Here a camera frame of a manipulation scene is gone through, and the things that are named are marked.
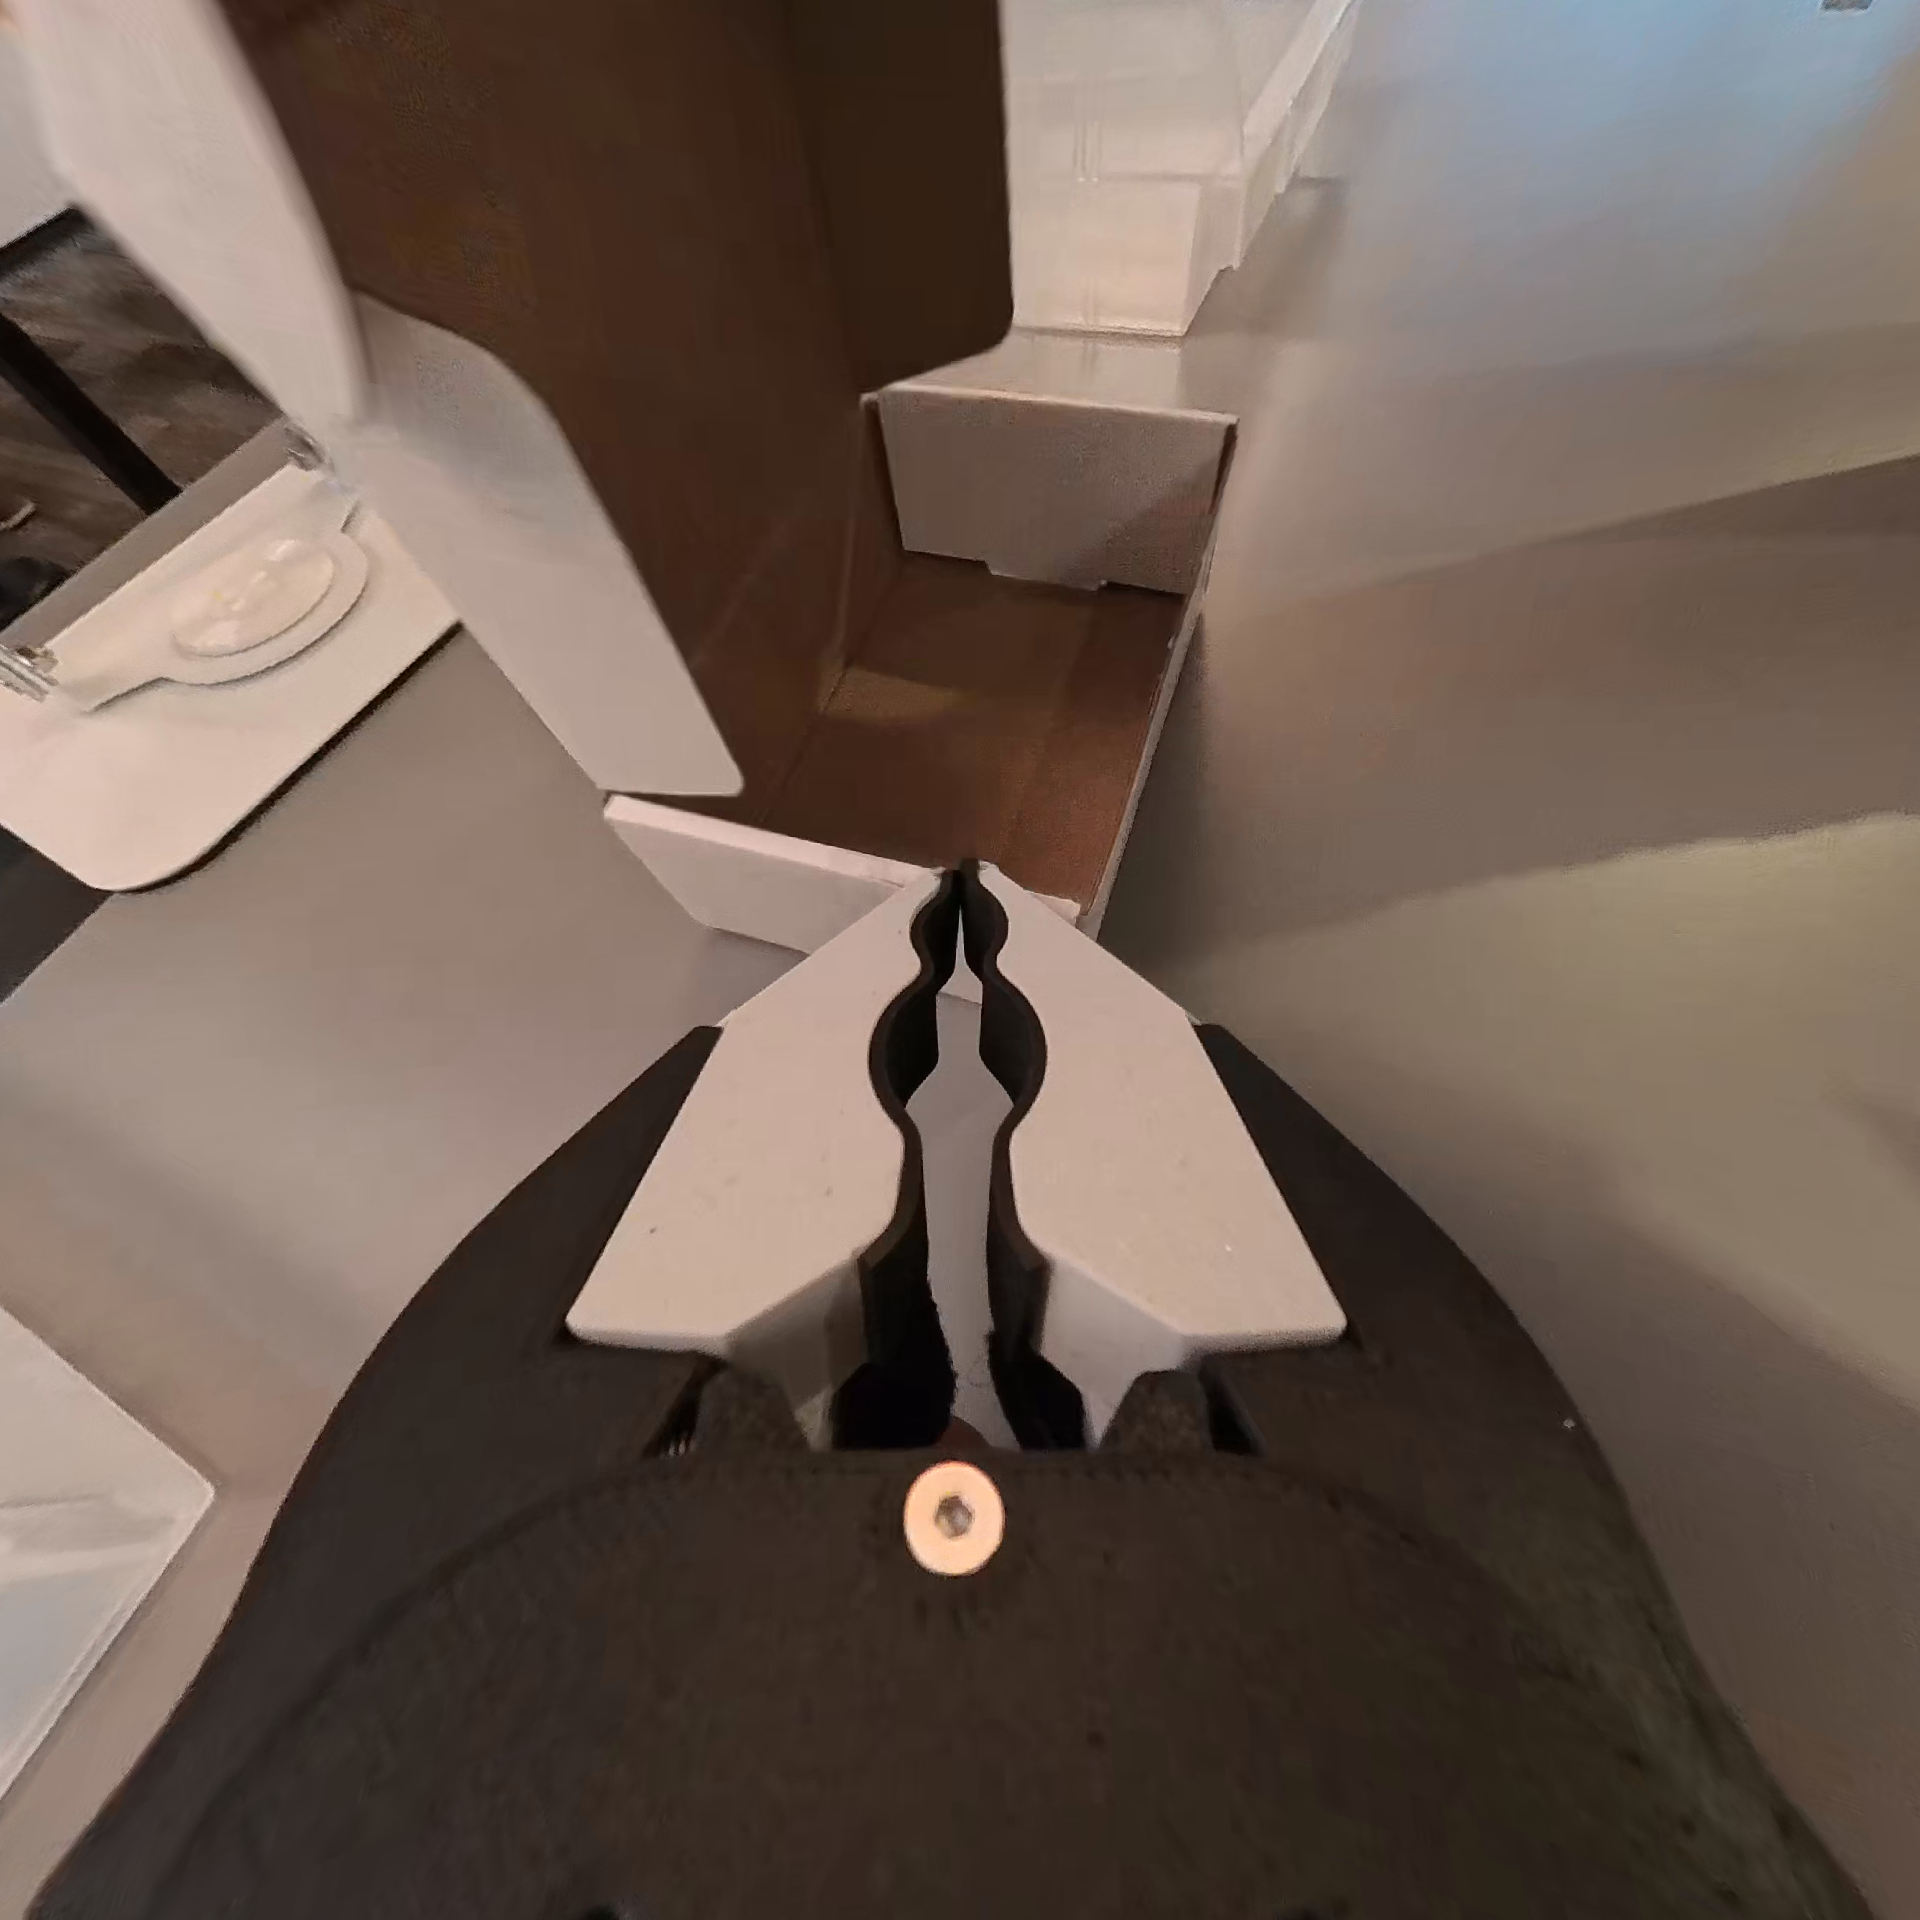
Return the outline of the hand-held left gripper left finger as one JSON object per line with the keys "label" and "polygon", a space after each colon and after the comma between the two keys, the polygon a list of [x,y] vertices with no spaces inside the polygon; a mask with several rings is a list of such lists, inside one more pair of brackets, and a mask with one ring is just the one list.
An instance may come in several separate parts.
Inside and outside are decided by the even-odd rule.
{"label": "hand-held left gripper left finger", "polygon": [[942,1439],[956,1371],[908,1105],[960,904],[951,874],[908,885],[714,1031],[566,1332],[766,1380],[823,1444]]}

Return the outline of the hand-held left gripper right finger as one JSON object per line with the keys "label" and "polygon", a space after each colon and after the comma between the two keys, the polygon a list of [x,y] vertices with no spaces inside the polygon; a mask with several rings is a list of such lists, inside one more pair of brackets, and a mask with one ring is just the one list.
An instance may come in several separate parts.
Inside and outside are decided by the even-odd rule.
{"label": "hand-held left gripper right finger", "polygon": [[1110,1422],[1132,1386],[1345,1334],[1209,1057],[1158,986],[987,862],[960,873],[977,1057],[1009,1113],[985,1207],[1008,1422]]}

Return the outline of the white cardboard box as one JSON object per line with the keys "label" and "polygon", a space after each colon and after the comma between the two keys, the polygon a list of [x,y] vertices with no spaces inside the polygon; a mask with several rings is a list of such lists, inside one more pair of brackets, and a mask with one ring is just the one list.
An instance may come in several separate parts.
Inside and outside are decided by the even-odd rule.
{"label": "white cardboard box", "polygon": [[995,5],[9,5],[54,167],[708,928],[1084,933],[1235,421],[1011,341]]}

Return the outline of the clear plastic container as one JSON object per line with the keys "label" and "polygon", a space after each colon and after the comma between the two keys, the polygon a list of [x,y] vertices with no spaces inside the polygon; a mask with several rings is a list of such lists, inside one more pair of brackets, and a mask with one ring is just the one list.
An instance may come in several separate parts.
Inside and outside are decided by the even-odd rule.
{"label": "clear plastic container", "polygon": [[1181,338],[1331,103],[1357,3],[1003,3],[1014,327]]}
{"label": "clear plastic container", "polygon": [[212,1482],[1,1317],[1,1791],[214,1505]]}

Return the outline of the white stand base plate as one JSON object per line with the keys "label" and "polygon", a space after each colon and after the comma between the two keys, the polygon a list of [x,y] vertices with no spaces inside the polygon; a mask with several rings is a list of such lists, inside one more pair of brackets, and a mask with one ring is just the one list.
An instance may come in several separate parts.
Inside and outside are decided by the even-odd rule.
{"label": "white stand base plate", "polygon": [[[265,531],[272,508],[315,480],[287,461],[283,424],[269,424],[21,615],[4,645],[83,652],[104,612],[158,609],[188,564]],[[138,894],[190,873],[272,807],[457,629],[374,512],[356,508],[345,535],[368,562],[362,593],[290,662],[214,689],[149,684],[96,713],[65,693],[5,690],[4,832],[85,889]]]}

